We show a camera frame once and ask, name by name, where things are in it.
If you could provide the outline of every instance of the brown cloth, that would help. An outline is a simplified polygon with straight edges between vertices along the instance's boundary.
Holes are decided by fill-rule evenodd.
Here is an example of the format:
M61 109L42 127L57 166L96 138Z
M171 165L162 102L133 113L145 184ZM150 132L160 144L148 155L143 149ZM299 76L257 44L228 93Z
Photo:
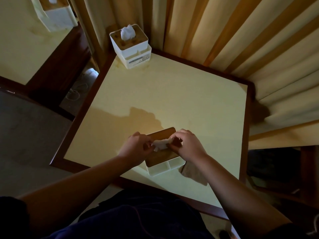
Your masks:
M202 173L196 168L194 164L191 162L186 162L185 165L180 167L178 171L185 177L191 178L192 180L202 184L202 185L207 185L208 182L205 179L205 177L202 175Z

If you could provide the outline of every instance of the forearm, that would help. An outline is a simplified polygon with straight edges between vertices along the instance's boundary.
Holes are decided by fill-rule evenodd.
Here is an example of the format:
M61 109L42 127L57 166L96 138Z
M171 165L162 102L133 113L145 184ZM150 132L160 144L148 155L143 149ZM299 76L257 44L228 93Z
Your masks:
M241 237L260 238L270 230L291 222L210 156L193 162L207 179Z
M115 178L132 168L127 161L114 157L22 196L32 233L40 237L69 225Z

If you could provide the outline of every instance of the hand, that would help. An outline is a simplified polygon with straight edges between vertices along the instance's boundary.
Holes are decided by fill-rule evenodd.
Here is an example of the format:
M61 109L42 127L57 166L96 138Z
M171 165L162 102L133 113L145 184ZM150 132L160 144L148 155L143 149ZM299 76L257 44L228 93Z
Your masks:
M198 138L189 130L181 129L172 134L170 138L179 138L183 141L180 148L173 144L168 144L167 146L185 161L193 161L207 155Z
M121 147L118 157L126 158L132 167L138 166L153 152L155 146L151 146L152 142L151 137L136 132Z

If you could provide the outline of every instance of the floor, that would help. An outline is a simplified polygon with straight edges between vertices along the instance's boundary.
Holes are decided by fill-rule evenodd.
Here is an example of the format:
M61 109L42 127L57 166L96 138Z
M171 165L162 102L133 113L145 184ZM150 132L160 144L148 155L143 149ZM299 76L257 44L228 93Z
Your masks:
M73 92L61 107L76 115L88 88L92 71L79 77ZM19 196L69 176L71 173L49 166L71 122L62 116L15 96L0 92L0 196ZM93 208L121 189L110 185L87 208ZM202 214L207 229L218 232L227 221Z

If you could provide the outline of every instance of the yellow tabletop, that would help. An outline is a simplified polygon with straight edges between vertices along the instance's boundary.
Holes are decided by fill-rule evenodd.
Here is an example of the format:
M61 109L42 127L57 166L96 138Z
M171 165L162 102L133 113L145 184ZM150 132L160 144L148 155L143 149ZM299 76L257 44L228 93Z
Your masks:
M156 54L133 69L116 57L64 158L94 166L116 156L136 131L185 128L238 178L246 92L247 85ZM177 169L151 177L142 163L122 177L221 207L209 185Z

